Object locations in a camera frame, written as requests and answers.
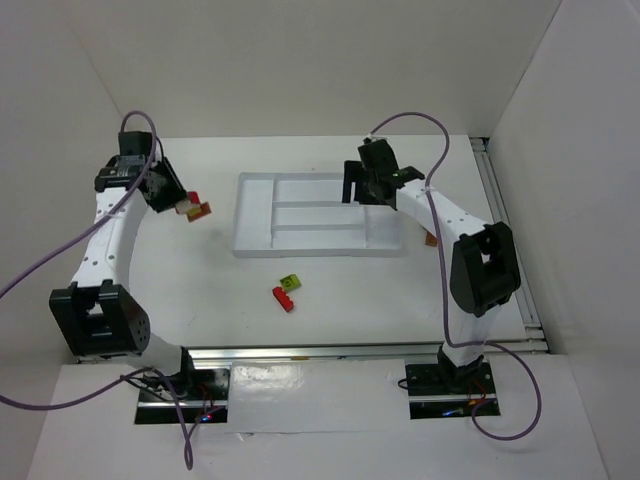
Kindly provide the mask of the white lego brick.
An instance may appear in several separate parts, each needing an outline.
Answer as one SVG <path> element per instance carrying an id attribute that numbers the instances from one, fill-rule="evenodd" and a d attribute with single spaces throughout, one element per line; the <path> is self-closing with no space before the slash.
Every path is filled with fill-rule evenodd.
<path id="1" fill-rule="evenodd" d="M 193 216 L 200 211 L 200 204 L 193 203 L 189 198 L 176 204 L 175 211 L 178 215 Z"/>

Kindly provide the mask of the red arch lego brick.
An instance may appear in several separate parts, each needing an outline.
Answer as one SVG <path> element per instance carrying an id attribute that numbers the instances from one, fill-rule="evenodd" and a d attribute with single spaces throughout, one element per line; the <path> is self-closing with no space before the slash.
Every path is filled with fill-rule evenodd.
<path id="1" fill-rule="evenodd" d="M 188 192 L 188 197 L 189 200 L 192 204 L 199 204 L 200 203 L 200 199 L 199 199 L 199 195 L 197 192 L 195 191 L 189 191 Z"/>

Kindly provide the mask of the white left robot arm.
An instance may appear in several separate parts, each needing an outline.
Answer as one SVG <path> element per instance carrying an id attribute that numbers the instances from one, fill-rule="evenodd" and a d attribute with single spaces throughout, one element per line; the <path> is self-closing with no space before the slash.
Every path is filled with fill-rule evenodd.
<path id="1" fill-rule="evenodd" d="M 185 348 L 152 333 L 129 289 L 130 264 L 148 210 L 194 219 L 209 208 L 182 186 L 151 133 L 123 132 L 118 143 L 118 154 L 94 179 L 97 228 L 69 286 L 51 292 L 49 307 L 75 356 L 154 367 L 184 398 L 194 387 L 193 361 Z"/>

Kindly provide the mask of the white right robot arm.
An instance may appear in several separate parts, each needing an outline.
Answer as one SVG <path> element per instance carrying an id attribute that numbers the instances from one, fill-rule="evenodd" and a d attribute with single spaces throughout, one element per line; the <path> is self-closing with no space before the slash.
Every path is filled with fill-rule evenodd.
<path id="1" fill-rule="evenodd" d="M 510 227 L 463 210 L 426 183 L 412 166 L 398 165 L 383 138 L 367 138 L 359 158 L 344 164 L 342 200 L 387 205 L 417 221 L 436 239 L 444 306 L 438 376 L 456 391 L 477 375 L 484 344 L 501 307 L 521 286 Z"/>

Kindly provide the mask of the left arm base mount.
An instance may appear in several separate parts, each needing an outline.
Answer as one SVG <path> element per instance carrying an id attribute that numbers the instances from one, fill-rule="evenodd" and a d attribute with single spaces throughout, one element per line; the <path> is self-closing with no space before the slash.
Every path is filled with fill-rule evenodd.
<path id="1" fill-rule="evenodd" d="M 178 404 L 186 424 L 223 424 L 228 420 L 229 367 L 196 369 L 185 383 L 174 384 Z M 138 389 L 136 425 L 178 424 L 174 399 L 159 376 L 145 373 L 130 380 Z"/>

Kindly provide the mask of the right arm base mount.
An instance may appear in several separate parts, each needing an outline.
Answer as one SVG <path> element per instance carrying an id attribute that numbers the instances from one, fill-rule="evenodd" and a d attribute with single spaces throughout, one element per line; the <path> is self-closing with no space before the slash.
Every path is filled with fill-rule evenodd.
<path id="1" fill-rule="evenodd" d="M 455 385 L 447 384 L 436 364 L 407 364 L 397 386 L 408 393 L 412 420 L 500 416 L 500 407 L 490 364 Z"/>

